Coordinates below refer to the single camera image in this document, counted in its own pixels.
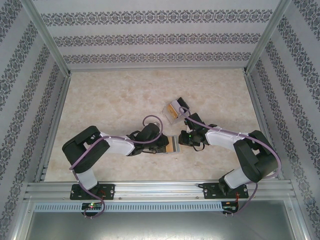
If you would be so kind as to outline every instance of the patterned wallpaper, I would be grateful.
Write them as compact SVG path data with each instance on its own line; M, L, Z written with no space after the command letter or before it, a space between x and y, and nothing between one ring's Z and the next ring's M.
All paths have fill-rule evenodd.
M282 171L320 239L320 6L294 0L251 73Z
M279 0L35 0L71 70L244 67Z
M18 0L0 2L0 240L33 182L65 78Z

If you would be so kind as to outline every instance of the marble-patterned floor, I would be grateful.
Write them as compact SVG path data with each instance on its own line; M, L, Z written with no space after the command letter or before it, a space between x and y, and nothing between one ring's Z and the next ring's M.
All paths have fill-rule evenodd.
M76 72L45 181L75 180L62 146L88 126L124 136L141 130L143 118L152 114L162 119L165 135L179 135L184 123L170 125L161 113L166 103L178 97L206 124L242 133L259 129L241 69ZM172 181L219 179L239 166L236 154L219 146L206 146L200 152L187 146L180 149L166 155L104 154L93 170L99 181Z

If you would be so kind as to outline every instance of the purple cable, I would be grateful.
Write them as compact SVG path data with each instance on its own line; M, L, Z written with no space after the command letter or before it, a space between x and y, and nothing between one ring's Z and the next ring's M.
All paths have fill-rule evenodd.
M105 209L106 209L106 204L105 204L105 201L104 201L102 198L98 197L97 195L94 195L93 193L91 193L89 190L87 190L87 189L83 186L83 184L79 181L79 178L78 178L76 172L74 171L74 168L75 168L75 167L84 159L84 157L95 147L95 145L97 145L99 142L101 142L101 141L104 140L104 139L121 139L121 140L125 140L125 141L127 141L127 142L134 143L134 144L150 144L150 143L156 141L158 138L160 138L160 136L161 136L161 134L162 134L162 132L163 132L163 130L164 130L164 124L163 124L163 122L161 121L161 119L160 119L158 116L156 116L156 115L148 115L148 116L146 116L146 117L142 120L142 125L143 125L143 126L146 126L146 125L145 125L145 120L146 120L147 118L150 118L150 117L154 117L154 118L158 119L159 122L160 122L160 125L161 125L161 129L160 129L159 135L158 135L156 138L154 138L154 139L152 139L152 140L150 140L150 141L135 141L135 140L131 140L131 139L129 139L129 138L121 137L121 136L112 136L112 135L110 135L110 136L103 136L103 137L99 138L97 141L95 141L95 142L78 158L78 160L75 161L75 163L72 164L72 166L69 168L69 170L72 171L75 179L76 179L77 182L79 183L79 186L80 186L87 194L89 194L89 195L91 195L92 197L100 200L101 203L102 203L102 205L103 205L102 210L101 210L100 212L98 212L98 213L97 213L96 215L94 215L94 216L87 216L87 215L86 215L86 210L85 210L84 213L83 213L83 215L84 215L85 218L94 219L94 218L100 216L100 215L105 211Z
M273 155L273 156L275 157L275 159L276 159L276 162L278 163L278 168L277 168L276 172L275 172L274 174L272 174L272 175L270 175L270 176L266 176L266 177L264 177L264 178L265 178L265 179L270 179L270 178L273 178L273 177L277 176L277 175L280 173L280 171L281 171L281 161L280 161L279 156L277 155L277 153L276 153L271 147L269 147L269 146L268 146L267 144L265 144L264 142L262 142L262 141L260 141L260 140L258 140L258 139L255 139L255 138L253 138L253 137L251 137L251 136L247 136L247 135L241 134L241 133L236 133L236 132L234 132L234 131L228 131L228 130L224 130L224 129L218 129L218 128L215 128L215 127L210 127L210 126L208 126L208 125L202 124L201 122L198 122L198 121L196 121L196 120L193 120L192 118L190 118L189 116L187 116L186 113L185 113L183 110L186 110L186 111L189 113L189 116L191 115L189 109L187 109L186 107L183 107L183 106L179 107L179 112L180 112L186 119L188 119L188 120L190 120L191 122L193 122L193 123L195 123L195 124L198 124L198 125L200 125L200 126L202 126L202 127L204 127L204 128L211 129L211 130L216 131L216 132L222 132L222 133L231 134L231 135L234 135L234 136L239 136L239 137L242 137L242 138L246 138L246 139L249 139L249 140L251 140L251 141L253 141L253 142L255 142L255 143L258 143L258 144L262 145L263 147L265 147L266 149L268 149L268 150L272 153L272 155ZM236 212L236 214L239 213L239 212L241 212L244 208L246 208L246 207L248 206L248 204L250 203L251 199L252 199L252 198L254 197L254 195L256 194L257 190L258 190L258 183L255 183L255 189L254 189L252 195L251 195L250 198L246 201L246 203L243 205L243 207L240 208L240 209Z

